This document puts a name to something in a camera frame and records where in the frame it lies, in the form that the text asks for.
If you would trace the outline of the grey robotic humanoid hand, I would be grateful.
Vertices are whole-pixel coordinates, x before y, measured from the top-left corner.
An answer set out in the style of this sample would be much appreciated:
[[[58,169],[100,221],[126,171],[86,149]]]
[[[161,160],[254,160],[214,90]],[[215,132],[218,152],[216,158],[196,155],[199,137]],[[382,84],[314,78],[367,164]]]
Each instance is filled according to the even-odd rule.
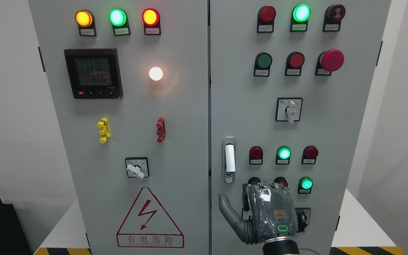
[[[247,220],[233,209],[225,194],[219,194],[220,213],[241,242],[253,245],[296,234],[296,208],[287,187],[262,181],[249,183],[244,190],[251,212]]]

